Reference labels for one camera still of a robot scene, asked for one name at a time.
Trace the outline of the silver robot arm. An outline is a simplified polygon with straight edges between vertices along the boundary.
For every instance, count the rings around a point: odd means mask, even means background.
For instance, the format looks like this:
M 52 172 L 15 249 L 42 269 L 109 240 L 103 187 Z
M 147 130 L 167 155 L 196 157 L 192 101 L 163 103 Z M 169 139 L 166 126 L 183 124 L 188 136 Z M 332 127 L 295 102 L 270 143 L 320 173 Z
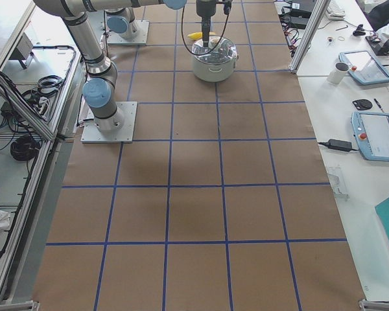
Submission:
M 117 8 L 104 12 L 107 16 L 106 24 L 112 32 L 126 40 L 137 36 L 138 29 L 133 8 Z
M 88 67 L 90 80 L 84 84 L 82 95 L 94 116 L 94 122 L 102 131 L 123 126 L 124 116 L 114 99 L 117 69 L 104 54 L 88 21 L 88 12 L 98 10 L 138 8 L 150 5 L 166 5 L 179 10 L 185 1 L 35 1 L 44 12 L 62 18 Z

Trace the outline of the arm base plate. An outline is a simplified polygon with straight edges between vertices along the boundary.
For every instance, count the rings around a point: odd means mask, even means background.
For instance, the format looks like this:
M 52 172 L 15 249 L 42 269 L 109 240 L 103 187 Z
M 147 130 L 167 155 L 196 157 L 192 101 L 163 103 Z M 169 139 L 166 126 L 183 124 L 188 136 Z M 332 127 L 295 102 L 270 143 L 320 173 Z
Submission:
M 132 23 L 109 21 L 108 45 L 146 45 L 149 24 L 148 20 L 134 20 Z
M 131 143 L 136 123 L 137 102 L 116 102 L 117 111 L 108 119 L 95 118 L 89 109 L 82 143 Z

